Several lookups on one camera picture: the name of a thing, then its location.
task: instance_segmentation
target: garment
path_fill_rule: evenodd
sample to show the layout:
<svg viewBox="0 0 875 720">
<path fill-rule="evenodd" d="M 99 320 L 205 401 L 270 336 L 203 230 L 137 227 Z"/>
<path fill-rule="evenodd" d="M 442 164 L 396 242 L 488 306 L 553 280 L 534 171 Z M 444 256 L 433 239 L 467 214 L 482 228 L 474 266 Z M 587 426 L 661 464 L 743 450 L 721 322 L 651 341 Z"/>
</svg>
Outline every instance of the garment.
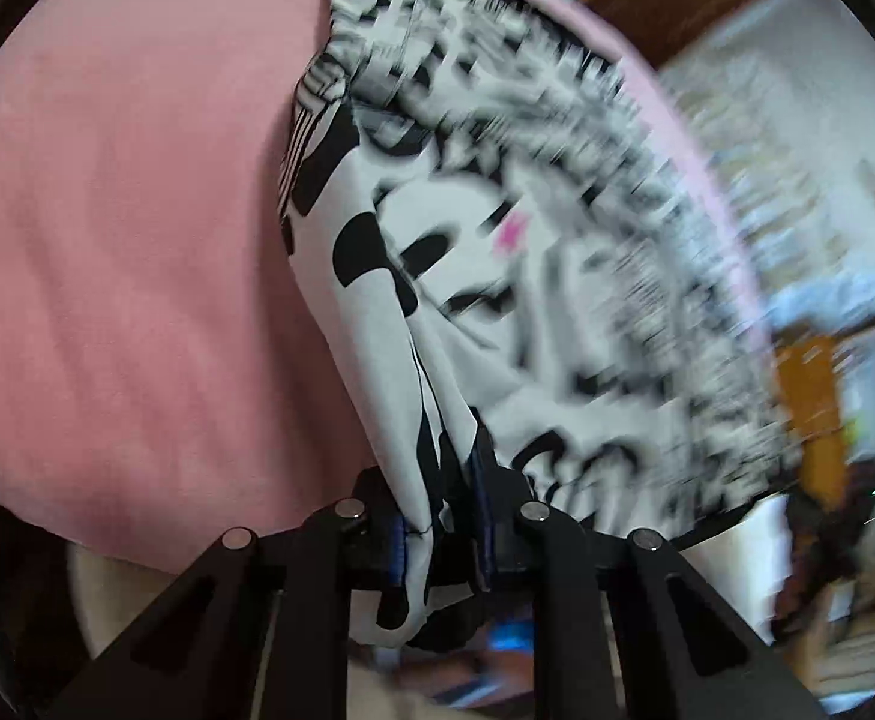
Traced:
<svg viewBox="0 0 875 720">
<path fill-rule="evenodd" d="M 407 520 L 407 614 L 479 427 L 589 528 L 677 536 L 785 432 L 617 69 L 511 0 L 331 0 L 280 185 L 295 278 Z"/>
</svg>

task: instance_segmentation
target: black and white fabric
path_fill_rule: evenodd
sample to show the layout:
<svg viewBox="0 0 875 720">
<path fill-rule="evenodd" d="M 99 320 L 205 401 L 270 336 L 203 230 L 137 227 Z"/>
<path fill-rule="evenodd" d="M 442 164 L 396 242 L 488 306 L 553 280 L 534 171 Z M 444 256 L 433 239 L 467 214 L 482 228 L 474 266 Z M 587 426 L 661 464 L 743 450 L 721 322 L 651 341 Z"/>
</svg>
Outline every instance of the black and white fabric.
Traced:
<svg viewBox="0 0 875 720">
<path fill-rule="evenodd" d="M 677 536 L 765 493 L 784 429 L 708 218 L 616 67 L 510 0 L 331 6 L 280 213 L 406 520 L 378 642 L 423 621 L 479 425 L 536 497 L 606 533 Z"/>
</svg>

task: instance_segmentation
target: pink fabric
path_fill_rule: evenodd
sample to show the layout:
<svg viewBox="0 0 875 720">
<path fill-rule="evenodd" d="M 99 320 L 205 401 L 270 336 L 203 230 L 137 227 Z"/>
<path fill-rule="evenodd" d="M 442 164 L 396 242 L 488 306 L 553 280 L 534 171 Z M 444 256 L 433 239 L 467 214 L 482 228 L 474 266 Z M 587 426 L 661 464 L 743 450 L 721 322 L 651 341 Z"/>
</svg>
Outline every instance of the pink fabric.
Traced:
<svg viewBox="0 0 875 720">
<path fill-rule="evenodd" d="M 0 52 L 0 502 L 176 571 L 293 527 L 372 454 L 273 215 L 326 0 L 42 0 Z M 612 30 L 658 146 L 722 215 Z"/>
</svg>

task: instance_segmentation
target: round metal rivet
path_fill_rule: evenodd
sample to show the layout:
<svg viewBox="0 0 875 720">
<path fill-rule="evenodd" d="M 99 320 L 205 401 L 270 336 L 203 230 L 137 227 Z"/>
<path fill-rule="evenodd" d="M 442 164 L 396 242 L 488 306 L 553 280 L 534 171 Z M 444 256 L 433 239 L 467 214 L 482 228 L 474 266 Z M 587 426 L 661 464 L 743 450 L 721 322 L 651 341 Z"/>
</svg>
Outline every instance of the round metal rivet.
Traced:
<svg viewBox="0 0 875 720">
<path fill-rule="evenodd" d="M 231 528 L 227 533 L 220 537 L 220 542 L 227 549 L 244 549 L 251 543 L 254 535 L 247 528 Z"/>
<path fill-rule="evenodd" d="M 357 519 L 364 513 L 364 503 L 357 498 L 344 498 L 334 507 L 334 514 L 341 519 Z"/>
<path fill-rule="evenodd" d="M 664 538 L 660 533 L 652 531 L 650 528 L 638 528 L 631 534 L 631 540 L 641 549 L 646 549 L 649 552 L 654 552 L 664 543 Z"/>
<path fill-rule="evenodd" d="M 531 522 L 543 522 L 551 514 L 547 504 L 540 501 L 528 501 L 521 507 L 521 517 L 530 519 Z"/>
</svg>

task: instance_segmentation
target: triangular cutout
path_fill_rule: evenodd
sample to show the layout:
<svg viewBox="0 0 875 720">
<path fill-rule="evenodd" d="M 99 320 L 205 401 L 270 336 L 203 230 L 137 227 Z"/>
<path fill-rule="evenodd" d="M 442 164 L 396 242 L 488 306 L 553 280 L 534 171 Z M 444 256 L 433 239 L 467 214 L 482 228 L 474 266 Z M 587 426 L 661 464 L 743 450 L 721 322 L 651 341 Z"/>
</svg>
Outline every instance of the triangular cutout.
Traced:
<svg viewBox="0 0 875 720">
<path fill-rule="evenodd" d="M 746 664 L 748 648 L 684 579 L 672 576 L 667 583 L 691 664 L 698 675 L 711 677 Z"/>
<path fill-rule="evenodd" d="M 210 577 L 197 580 L 181 602 L 134 646 L 131 660 L 169 676 L 183 669 L 214 589 L 215 581 Z"/>
</svg>

